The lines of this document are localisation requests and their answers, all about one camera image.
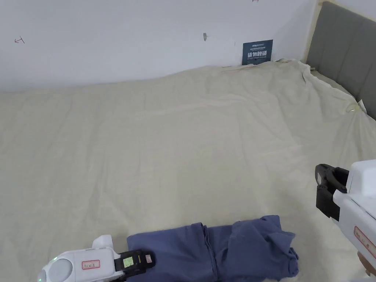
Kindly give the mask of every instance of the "gray headboard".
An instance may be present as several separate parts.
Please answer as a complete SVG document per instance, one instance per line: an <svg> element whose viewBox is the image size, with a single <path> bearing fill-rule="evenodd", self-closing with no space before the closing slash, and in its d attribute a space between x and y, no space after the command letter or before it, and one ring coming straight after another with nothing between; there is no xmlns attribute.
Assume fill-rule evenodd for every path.
<svg viewBox="0 0 376 282"><path fill-rule="evenodd" d="M324 2L307 64L362 99L376 119L376 22Z"/></svg>

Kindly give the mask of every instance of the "bed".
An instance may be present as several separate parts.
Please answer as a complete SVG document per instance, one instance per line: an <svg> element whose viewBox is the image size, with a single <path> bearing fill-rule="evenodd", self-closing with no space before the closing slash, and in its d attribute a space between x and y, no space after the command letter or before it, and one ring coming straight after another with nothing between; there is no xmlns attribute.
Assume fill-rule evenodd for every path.
<svg viewBox="0 0 376 282"><path fill-rule="evenodd" d="M374 22L325 2L309 65L2 93L1 281L35 281L102 234L122 252L135 233L268 214L297 235L291 281L363 275L315 208L314 168L376 158L375 34Z"/></svg>

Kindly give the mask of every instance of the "red label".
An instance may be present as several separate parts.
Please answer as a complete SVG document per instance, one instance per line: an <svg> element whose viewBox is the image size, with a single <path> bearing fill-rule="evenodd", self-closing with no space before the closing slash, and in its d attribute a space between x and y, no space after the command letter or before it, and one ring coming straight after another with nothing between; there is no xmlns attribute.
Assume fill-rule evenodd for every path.
<svg viewBox="0 0 376 282"><path fill-rule="evenodd" d="M371 240L367 238L367 236L364 235L364 233L357 226L355 226L354 228L354 235L376 259L376 246L371 242Z"/></svg>
<svg viewBox="0 0 376 282"><path fill-rule="evenodd" d="M100 268L100 260L94 260L94 261L83 261L82 262L82 269L94 269L94 268Z"/></svg>

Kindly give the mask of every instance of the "blue cloth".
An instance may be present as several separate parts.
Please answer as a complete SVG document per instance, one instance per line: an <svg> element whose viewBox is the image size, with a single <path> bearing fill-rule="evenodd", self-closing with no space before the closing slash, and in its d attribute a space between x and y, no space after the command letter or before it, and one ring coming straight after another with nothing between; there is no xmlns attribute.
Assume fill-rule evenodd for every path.
<svg viewBox="0 0 376 282"><path fill-rule="evenodd" d="M279 216L207 228L195 223L128 237L129 250L151 250L156 265L129 282L260 282L298 274L295 234Z"/></svg>

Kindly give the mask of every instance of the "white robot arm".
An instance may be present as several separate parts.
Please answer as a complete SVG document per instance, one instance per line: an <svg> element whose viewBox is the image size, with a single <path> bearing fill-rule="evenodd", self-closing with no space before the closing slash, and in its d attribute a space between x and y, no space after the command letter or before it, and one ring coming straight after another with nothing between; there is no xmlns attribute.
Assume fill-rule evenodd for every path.
<svg viewBox="0 0 376 282"><path fill-rule="evenodd" d="M376 160L356 162L350 171L321 164L315 176L317 208L376 268Z"/></svg>
<svg viewBox="0 0 376 282"><path fill-rule="evenodd" d="M38 282L123 282L155 265L152 252L117 254L111 235L94 240L91 249L64 252L39 273Z"/></svg>

